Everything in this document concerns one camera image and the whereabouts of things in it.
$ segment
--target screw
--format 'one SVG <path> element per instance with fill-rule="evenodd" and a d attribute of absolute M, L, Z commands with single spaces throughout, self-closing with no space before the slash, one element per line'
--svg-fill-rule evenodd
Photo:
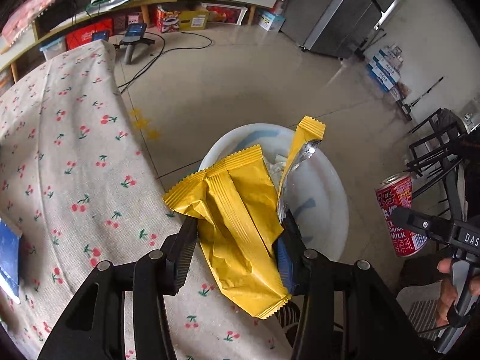
<path fill-rule="evenodd" d="M 367 271 L 370 269 L 370 263 L 365 259 L 360 259 L 357 261 L 357 267 L 363 271 Z"/>
<path fill-rule="evenodd" d="M 303 252 L 303 255 L 309 260 L 316 259 L 318 257 L 318 252 L 314 249 L 307 249 Z"/>
<path fill-rule="evenodd" d="M 159 249 L 152 250 L 150 253 L 148 253 L 148 257 L 150 257 L 152 260 L 157 260 L 159 258 L 162 258 L 163 252 Z"/>
<path fill-rule="evenodd" d="M 100 261 L 98 264 L 97 264 L 97 269 L 99 271 L 106 271 L 107 269 L 110 268 L 110 263 L 108 261 Z"/>

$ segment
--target hand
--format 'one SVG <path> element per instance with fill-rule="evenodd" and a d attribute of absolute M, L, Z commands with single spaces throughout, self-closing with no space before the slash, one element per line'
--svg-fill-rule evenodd
<path fill-rule="evenodd" d="M 452 259 L 443 259 L 438 263 L 438 270 L 443 274 L 450 273 L 450 267 L 452 266 Z M 470 281 L 470 292 L 472 295 L 480 295 L 480 276 L 473 278 Z M 457 289 L 452 286 L 450 279 L 443 279 L 440 286 L 440 299 L 437 303 L 437 326 L 443 326 L 448 324 L 447 312 L 450 306 L 457 299 Z"/>

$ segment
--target snack wrapper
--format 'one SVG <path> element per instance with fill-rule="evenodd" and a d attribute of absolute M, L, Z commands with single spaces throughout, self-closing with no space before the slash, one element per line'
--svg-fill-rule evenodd
<path fill-rule="evenodd" d="M 298 124 L 290 146 L 289 156 L 286 160 L 285 170 L 280 180 L 277 198 L 277 214 L 278 220 L 282 223 L 286 217 L 288 209 L 285 201 L 288 182 L 285 180 L 289 174 L 294 172 L 301 162 L 310 158 L 323 140 L 325 132 L 325 124 L 319 122 L 310 116 L 305 116 Z"/>
<path fill-rule="evenodd" d="M 222 294 L 260 319 L 288 302 L 272 250 L 283 231 L 277 191 L 260 145 L 186 177 L 164 201 L 199 219 L 200 245 Z"/>

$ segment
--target yellow star sticker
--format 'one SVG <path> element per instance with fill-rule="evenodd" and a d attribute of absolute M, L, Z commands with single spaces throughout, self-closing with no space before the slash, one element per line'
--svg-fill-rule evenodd
<path fill-rule="evenodd" d="M 147 130 L 146 139 L 158 140 L 162 134 L 160 134 L 155 128 L 152 130 Z"/>
<path fill-rule="evenodd" d="M 132 124 L 137 130 L 145 130 L 149 122 L 150 122 L 150 119 L 144 119 L 141 117 L 135 122 L 133 122 Z"/>
<path fill-rule="evenodd" d="M 139 109 L 132 109 L 131 111 L 128 111 L 130 116 L 133 116 L 134 118 L 139 118 L 142 119 L 142 112 Z"/>

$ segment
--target wooden cabinet leg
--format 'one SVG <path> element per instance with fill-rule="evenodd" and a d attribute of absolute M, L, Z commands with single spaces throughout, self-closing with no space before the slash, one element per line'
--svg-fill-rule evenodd
<path fill-rule="evenodd" d="M 142 5 L 142 16 L 143 22 L 146 23 L 147 27 L 153 27 L 153 23 L 150 22 L 150 14 L 148 13 L 148 5 Z"/>
<path fill-rule="evenodd" d="M 13 76 L 13 81 L 14 81 L 14 83 L 16 84 L 17 81 L 18 81 L 17 63 L 16 63 L 16 62 L 12 62 L 12 63 L 10 64 L 10 67 L 11 67 L 11 75 Z"/>
<path fill-rule="evenodd" d="M 251 24 L 254 22 L 256 8 L 257 8 L 256 5 L 250 6 L 250 12 L 248 14 L 248 23 L 247 23 L 249 26 L 251 26 Z"/>

